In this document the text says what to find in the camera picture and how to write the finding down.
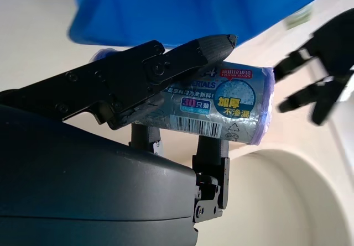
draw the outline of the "metal screw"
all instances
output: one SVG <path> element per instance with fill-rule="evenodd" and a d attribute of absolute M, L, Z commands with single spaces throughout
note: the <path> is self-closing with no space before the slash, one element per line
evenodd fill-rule
<path fill-rule="evenodd" d="M 157 76 L 162 76 L 165 73 L 164 68 L 161 65 L 155 65 L 153 68 L 154 74 Z"/>
<path fill-rule="evenodd" d="M 196 218 L 200 218 L 202 214 L 204 214 L 204 208 L 201 206 L 197 207 L 197 213 L 195 214 Z"/>
<path fill-rule="evenodd" d="M 75 75 L 74 73 L 72 72 L 67 72 L 65 74 L 65 76 L 67 77 L 67 79 L 69 79 L 69 81 L 71 82 L 76 82 L 79 78 L 77 77 L 77 75 Z"/>
<path fill-rule="evenodd" d="M 120 109 L 120 108 L 122 108 L 122 104 L 120 102 L 115 102 L 115 103 L 113 103 L 113 107 L 115 109 Z"/>
<path fill-rule="evenodd" d="M 159 45 L 155 45 L 155 50 L 156 50 L 156 54 L 162 54 L 163 53 L 163 49 Z"/>
<path fill-rule="evenodd" d="M 102 75 L 102 72 L 101 72 L 101 71 L 95 72 L 95 76 L 96 76 L 99 80 L 101 80 L 102 82 L 105 80 L 105 79 L 103 78 L 103 75 Z"/>
<path fill-rule="evenodd" d="M 55 108 L 61 113 L 67 113 L 69 110 L 68 106 L 63 103 L 58 103 Z"/>
<path fill-rule="evenodd" d="M 164 67 L 166 68 L 166 70 L 169 70 L 170 66 L 171 66 L 170 62 L 165 62 L 164 63 Z"/>

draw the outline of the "curved white surface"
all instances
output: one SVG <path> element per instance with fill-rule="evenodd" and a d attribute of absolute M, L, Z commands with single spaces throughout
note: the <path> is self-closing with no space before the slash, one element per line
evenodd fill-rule
<path fill-rule="evenodd" d="M 335 192 L 305 157 L 274 149 L 231 157 L 228 208 L 195 226 L 197 245 L 352 245 Z"/>

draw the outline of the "blue container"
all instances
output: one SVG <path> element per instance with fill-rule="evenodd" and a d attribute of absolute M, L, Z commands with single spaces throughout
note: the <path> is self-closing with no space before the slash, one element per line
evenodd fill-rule
<path fill-rule="evenodd" d="M 69 30 L 81 44 L 167 46 L 212 34 L 236 34 L 238 44 L 313 0 L 77 0 Z"/>

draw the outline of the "barcode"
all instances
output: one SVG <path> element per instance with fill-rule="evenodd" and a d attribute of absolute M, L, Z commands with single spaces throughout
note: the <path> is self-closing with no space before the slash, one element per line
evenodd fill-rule
<path fill-rule="evenodd" d="M 204 135 L 206 137 L 219 138 L 221 134 L 221 124 L 209 121 L 203 121 L 193 118 L 170 116 L 172 129 L 178 131 Z"/>

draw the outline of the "plastic packaging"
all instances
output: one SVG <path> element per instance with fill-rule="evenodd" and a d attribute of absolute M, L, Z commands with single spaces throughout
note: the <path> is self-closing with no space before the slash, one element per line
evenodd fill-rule
<path fill-rule="evenodd" d="M 81 44 L 177 46 L 214 34 L 255 37 L 313 0 L 77 0 L 69 30 Z"/>
<path fill-rule="evenodd" d="M 223 62 L 189 85 L 163 91 L 164 104 L 136 123 L 258 145 L 270 122 L 273 69 Z"/>

